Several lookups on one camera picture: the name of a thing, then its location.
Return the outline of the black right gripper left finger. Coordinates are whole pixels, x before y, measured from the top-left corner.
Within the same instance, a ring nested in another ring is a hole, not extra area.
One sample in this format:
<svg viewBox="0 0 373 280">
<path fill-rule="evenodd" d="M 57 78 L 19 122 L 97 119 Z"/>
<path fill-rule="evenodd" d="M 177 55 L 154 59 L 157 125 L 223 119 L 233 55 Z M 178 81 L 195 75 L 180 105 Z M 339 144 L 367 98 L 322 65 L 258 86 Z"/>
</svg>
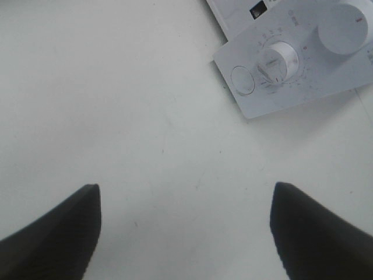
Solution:
<svg viewBox="0 0 373 280">
<path fill-rule="evenodd" d="M 100 187 L 88 184 L 1 240 L 1 279 L 82 279 L 100 232 Z"/>
</svg>

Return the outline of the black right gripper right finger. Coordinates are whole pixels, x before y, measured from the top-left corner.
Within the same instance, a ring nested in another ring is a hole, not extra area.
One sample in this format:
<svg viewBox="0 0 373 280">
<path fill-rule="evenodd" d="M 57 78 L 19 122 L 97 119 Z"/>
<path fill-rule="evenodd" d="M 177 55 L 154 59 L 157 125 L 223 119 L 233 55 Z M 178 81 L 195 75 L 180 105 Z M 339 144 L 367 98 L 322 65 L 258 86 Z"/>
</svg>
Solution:
<svg viewBox="0 0 373 280">
<path fill-rule="evenodd" d="M 372 279 L 372 236 L 290 183 L 275 185 L 270 230 L 290 279 Z"/>
</svg>

